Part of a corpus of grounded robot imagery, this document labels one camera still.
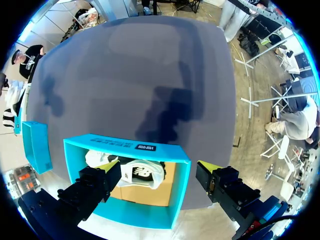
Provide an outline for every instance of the white sneaker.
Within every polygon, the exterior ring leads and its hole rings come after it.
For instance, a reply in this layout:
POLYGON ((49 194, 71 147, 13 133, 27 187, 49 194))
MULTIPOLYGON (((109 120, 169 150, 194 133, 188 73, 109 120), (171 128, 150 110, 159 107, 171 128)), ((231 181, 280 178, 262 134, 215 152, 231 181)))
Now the white sneaker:
POLYGON ((97 168, 99 166, 110 163, 111 161, 109 161, 108 157, 109 157, 109 154, 106 154, 104 152, 89 150, 85 155, 85 162, 91 168, 97 168))
POLYGON ((151 10, 150 8, 148 7, 143 7, 143 12, 144 12, 144 15, 148 16, 148 15, 151 15, 151 10))
POLYGON ((157 161, 133 160, 95 150, 89 150, 85 155, 85 162, 91 168, 98 168, 116 160, 121 164, 121 179, 117 184, 118 187, 142 186, 157 189, 165 178, 164 167, 157 161))
POLYGON ((121 165, 118 187, 141 186, 157 189, 165 178, 163 166, 156 161, 133 160, 121 165))

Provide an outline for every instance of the concrete floor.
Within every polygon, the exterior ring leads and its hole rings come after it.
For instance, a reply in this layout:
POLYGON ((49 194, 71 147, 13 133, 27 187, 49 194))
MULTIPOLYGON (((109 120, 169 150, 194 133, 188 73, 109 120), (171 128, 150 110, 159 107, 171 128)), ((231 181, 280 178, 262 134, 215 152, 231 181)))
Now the concrete floor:
MULTIPOLYGON (((175 11, 173 5, 159 3, 162 14, 178 17, 193 18, 198 21, 213 23, 218 25, 221 9, 208 3, 201 3, 198 13, 185 11, 175 11)), ((237 37, 229 43, 230 53, 234 66, 234 76, 236 85, 236 129, 234 147, 230 158, 230 165, 240 172, 240 177, 244 183, 253 189, 261 190, 261 200, 265 201, 270 195, 280 197, 282 183, 279 179, 271 177, 265 181, 265 174, 270 164, 275 164, 279 168, 279 175, 285 175, 286 166, 284 161, 277 160, 276 157, 267 159, 260 157, 260 154, 270 147, 267 140, 264 124, 269 122, 271 115, 271 102, 264 102, 259 107, 252 108, 252 117, 248 119, 249 106, 240 101, 240 98, 249 98, 248 87, 251 87, 252 98, 264 99, 271 97, 270 86, 283 83, 290 76, 279 67, 280 61, 273 51, 259 57, 254 69, 249 68, 249 77, 246 76, 244 65, 234 61, 240 59, 239 53, 243 52, 244 57, 250 57, 240 48, 237 37)), ((52 172, 39 176, 42 187, 54 197, 57 197, 57 189, 66 188, 69 182, 57 177, 52 172)), ((152 230, 135 228, 120 223, 112 222, 100 216, 92 214, 86 222, 81 222, 79 226, 93 234, 113 239, 171 239, 171 240, 191 240, 191 239, 231 239, 239 225, 232 222, 218 204, 210 208, 182 210, 173 230, 152 230)))

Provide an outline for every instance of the table surface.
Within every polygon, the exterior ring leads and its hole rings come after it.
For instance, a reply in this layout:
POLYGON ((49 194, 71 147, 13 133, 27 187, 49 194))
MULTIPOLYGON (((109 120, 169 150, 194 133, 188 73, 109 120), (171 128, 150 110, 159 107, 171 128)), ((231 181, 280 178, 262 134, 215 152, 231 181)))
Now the table surface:
POLYGON ((40 59, 27 120, 48 126, 53 172, 69 180, 63 139, 83 134, 180 145, 192 160, 182 209, 211 205, 197 161, 232 151, 236 90, 223 32, 193 19, 141 16, 75 34, 40 59))

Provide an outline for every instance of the seated person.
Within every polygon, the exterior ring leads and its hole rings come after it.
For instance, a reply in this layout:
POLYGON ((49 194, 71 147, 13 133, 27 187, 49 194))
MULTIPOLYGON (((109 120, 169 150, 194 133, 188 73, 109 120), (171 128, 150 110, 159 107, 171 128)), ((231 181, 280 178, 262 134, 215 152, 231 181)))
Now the seated person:
POLYGON ((269 122, 264 126, 269 134, 287 135, 292 140, 310 138, 316 127, 320 127, 320 112, 310 96, 306 97, 306 106, 302 111, 281 113, 280 121, 269 122))
POLYGON ((304 150, 315 149, 317 150, 320 142, 320 127, 316 127, 309 138, 306 140, 292 140, 292 144, 304 150))
POLYGON ((17 50, 12 56, 12 64, 20 64, 19 73, 26 79, 29 78, 32 65, 35 63, 35 59, 38 55, 44 55, 44 46, 33 45, 28 48, 25 53, 17 50))

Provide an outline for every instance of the metal stand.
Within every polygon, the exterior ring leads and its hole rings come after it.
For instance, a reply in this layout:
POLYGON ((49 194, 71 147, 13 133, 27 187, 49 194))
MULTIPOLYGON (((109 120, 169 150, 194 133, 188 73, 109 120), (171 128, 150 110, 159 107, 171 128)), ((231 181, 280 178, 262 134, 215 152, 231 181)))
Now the metal stand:
POLYGON ((242 60, 239 60, 239 59, 234 59, 237 63, 240 63, 240 64, 243 64, 244 67, 245 67, 245 72, 246 72, 246 75, 247 77, 249 77, 249 73, 248 73, 248 67, 251 68, 251 69, 254 69, 253 66, 251 66, 249 63, 252 62, 253 60, 257 59, 258 57, 260 57, 261 55, 265 54, 266 52, 269 52, 270 50, 276 48, 277 46, 285 43, 288 39, 294 37, 295 35, 290 35, 288 37, 286 37, 285 39, 283 39, 282 41, 278 42, 277 44, 273 45, 272 47, 268 48, 267 50, 263 51, 262 53, 259 53, 257 56, 251 58, 250 60, 246 61, 245 60, 245 57, 243 55, 243 53, 241 52, 241 56, 242 56, 242 60))
POLYGON ((267 99, 261 99, 261 100, 255 100, 251 101, 251 88, 249 87, 249 100, 245 98, 241 98, 241 101, 244 101, 249 104, 249 119, 251 118, 251 105, 255 107, 259 107, 257 103, 261 102, 267 102, 267 101, 273 101, 273 100, 282 100, 282 99, 292 99, 292 98, 298 98, 298 97, 305 97, 305 96, 310 96, 310 95, 315 95, 318 94, 317 92, 308 92, 308 93, 299 93, 299 94, 294 94, 294 95, 286 95, 286 96, 276 96, 272 98, 267 98, 267 99))
POLYGON ((73 17, 74 20, 76 20, 76 22, 84 29, 85 27, 81 24, 81 22, 79 22, 79 20, 70 12, 70 10, 63 4, 61 3, 61 5, 67 10, 67 12, 73 17))
MULTIPOLYGON (((271 86, 271 89, 273 90, 273 91, 275 91, 280 97, 286 97, 287 96, 287 94, 288 94, 288 92, 289 92, 289 90, 291 89, 291 87, 292 86, 290 86, 288 89, 286 89, 286 91, 285 91, 285 93, 282 95, 280 92, 278 92, 277 91, 277 89, 275 89, 273 86, 271 86)), ((288 106, 289 108, 290 108, 290 106, 289 106, 289 102, 288 102, 288 99, 287 98, 283 98, 283 101, 285 102, 285 105, 284 106, 282 106, 279 102, 281 101, 281 99, 279 99, 278 101, 276 101, 276 103, 275 104, 273 104, 273 106, 272 106, 272 108, 274 108, 277 104, 279 104, 282 108, 279 110, 279 113, 281 113, 281 111, 283 111, 285 108, 286 108, 286 106, 288 106)))

